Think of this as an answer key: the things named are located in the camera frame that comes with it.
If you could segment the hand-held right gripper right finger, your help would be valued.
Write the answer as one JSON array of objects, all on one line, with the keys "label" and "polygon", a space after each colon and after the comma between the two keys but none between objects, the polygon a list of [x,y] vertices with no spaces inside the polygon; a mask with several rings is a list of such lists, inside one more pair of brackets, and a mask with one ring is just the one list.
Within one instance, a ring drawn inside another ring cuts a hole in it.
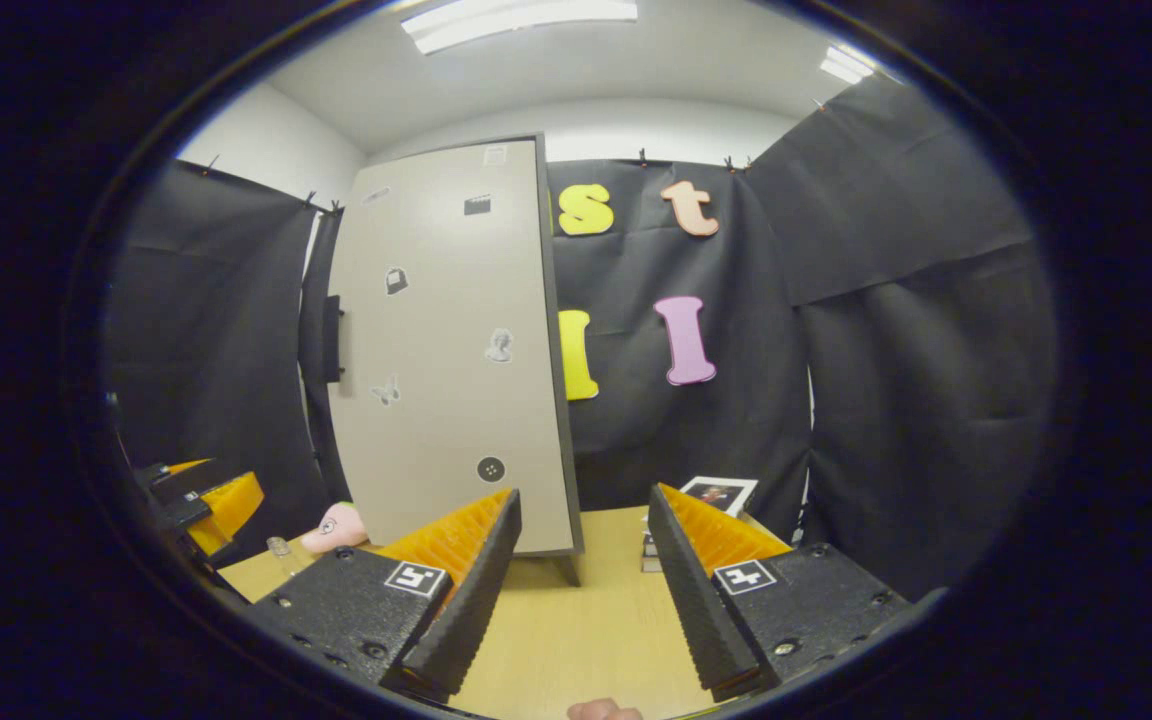
[{"label": "hand-held right gripper right finger", "polygon": [[687,651],[714,702],[814,679],[914,612],[832,544],[791,548],[680,488],[653,488],[647,526]]}]

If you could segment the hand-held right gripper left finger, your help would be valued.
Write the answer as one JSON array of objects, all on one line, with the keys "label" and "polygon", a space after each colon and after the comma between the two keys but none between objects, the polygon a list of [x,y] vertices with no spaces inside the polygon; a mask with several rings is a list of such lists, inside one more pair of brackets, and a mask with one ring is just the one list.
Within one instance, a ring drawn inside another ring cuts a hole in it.
[{"label": "hand-held right gripper left finger", "polygon": [[442,703],[465,683],[522,529],[502,488],[379,550],[339,546],[247,607],[302,655]]}]

